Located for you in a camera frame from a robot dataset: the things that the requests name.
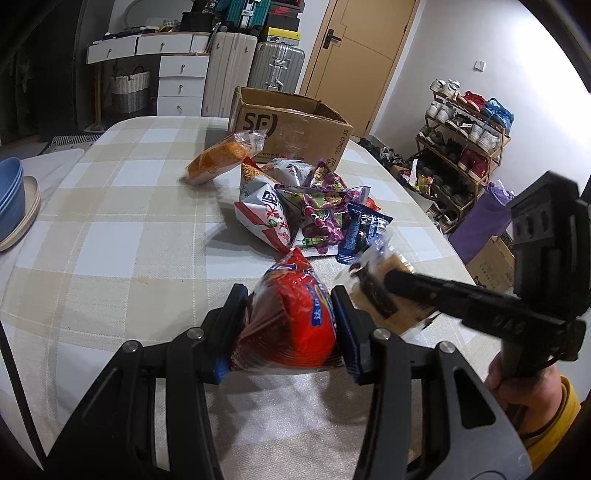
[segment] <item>silver suitcase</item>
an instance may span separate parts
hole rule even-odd
[[[248,86],[295,93],[304,66],[304,51],[283,43],[264,41],[256,46]]]

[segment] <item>shoe box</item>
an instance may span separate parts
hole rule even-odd
[[[515,257],[497,236],[486,245],[466,266],[477,287],[505,293],[515,280]]]

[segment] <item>snack bag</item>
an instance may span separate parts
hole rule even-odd
[[[250,158],[241,165],[240,201],[234,203],[236,218],[249,231],[279,252],[290,250],[290,227],[275,183]]]
[[[300,249],[294,248],[251,293],[232,369],[301,374],[339,366],[329,293]]]
[[[289,158],[275,158],[263,165],[261,170],[283,185],[293,187],[305,186],[314,167],[309,163],[291,160]]]
[[[369,241],[386,233],[392,217],[375,212],[370,207],[352,202],[348,204],[351,223],[340,247],[337,262],[351,264],[369,247]]]
[[[290,208],[292,224],[300,225],[291,246],[300,247],[306,257],[338,254],[350,222],[348,203],[365,203],[369,195],[369,187],[340,191],[277,185],[275,189]]]
[[[264,145],[265,132],[237,132],[198,155],[185,171],[184,181],[201,185],[233,169],[245,158],[259,154]]]
[[[389,244],[387,235],[375,238],[353,265],[336,279],[343,284],[355,308],[365,310],[375,324],[402,335],[421,327],[436,309],[398,297],[384,287],[384,277],[392,269],[414,273],[413,266]]]

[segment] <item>blue bowl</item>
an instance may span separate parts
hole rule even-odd
[[[0,161],[0,208],[22,177],[22,164],[16,157]]]
[[[0,211],[0,242],[3,241],[21,223],[25,216],[25,185],[17,184],[12,195],[6,200],[6,204]]]

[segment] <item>table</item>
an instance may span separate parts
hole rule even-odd
[[[178,183],[226,126],[227,119],[203,117],[115,125],[74,166],[29,232],[0,314],[46,450],[124,340],[171,340],[221,306],[233,283],[252,289],[280,258],[235,218],[238,168],[194,189]],[[349,186],[371,186],[394,217],[393,242],[419,273],[472,281],[446,239],[365,150],[350,142],[337,172]],[[342,265],[334,258],[312,263],[331,288]],[[499,348],[445,315],[411,336],[429,346],[452,341],[480,375]],[[230,374],[207,391],[226,479],[351,478],[370,397],[371,388],[355,386],[344,369]],[[166,467],[162,384],[156,403],[158,463]],[[16,409],[0,371],[0,411],[31,451]]]

